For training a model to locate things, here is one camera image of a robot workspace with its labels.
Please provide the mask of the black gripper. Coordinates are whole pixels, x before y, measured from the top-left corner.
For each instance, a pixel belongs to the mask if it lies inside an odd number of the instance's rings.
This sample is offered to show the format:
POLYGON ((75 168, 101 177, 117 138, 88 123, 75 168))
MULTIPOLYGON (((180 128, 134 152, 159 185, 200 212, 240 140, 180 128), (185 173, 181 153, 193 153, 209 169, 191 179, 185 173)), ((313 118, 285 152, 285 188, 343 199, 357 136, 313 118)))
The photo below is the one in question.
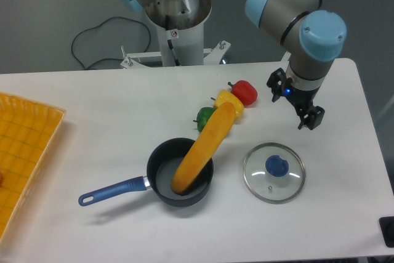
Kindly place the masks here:
POLYGON ((304 127, 314 130, 321 124, 325 114, 322 107, 313 105, 313 99, 322 83, 323 79, 310 81, 286 74, 282 68, 278 68, 271 73, 267 87, 271 89, 272 102, 285 97, 295 108, 300 118, 298 130, 304 127))

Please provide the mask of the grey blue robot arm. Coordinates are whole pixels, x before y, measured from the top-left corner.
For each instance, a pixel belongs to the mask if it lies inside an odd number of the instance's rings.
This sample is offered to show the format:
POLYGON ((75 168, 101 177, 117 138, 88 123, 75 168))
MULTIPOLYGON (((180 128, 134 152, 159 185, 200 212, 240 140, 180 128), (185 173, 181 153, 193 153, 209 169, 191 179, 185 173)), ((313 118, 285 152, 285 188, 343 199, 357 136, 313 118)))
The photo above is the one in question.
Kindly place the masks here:
MULTIPOLYGON (((146 13, 157 30, 164 66, 202 65, 204 22, 211 0, 122 0, 133 12, 146 13)), ((248 19, 290 54, 286 69, 274 71, 267 86, 273 99, 285 97, 300 118, 314 129, 324 109, 313 103, 347 37, 345 22, 321 9, 325 0, 246 0, 248 19)))

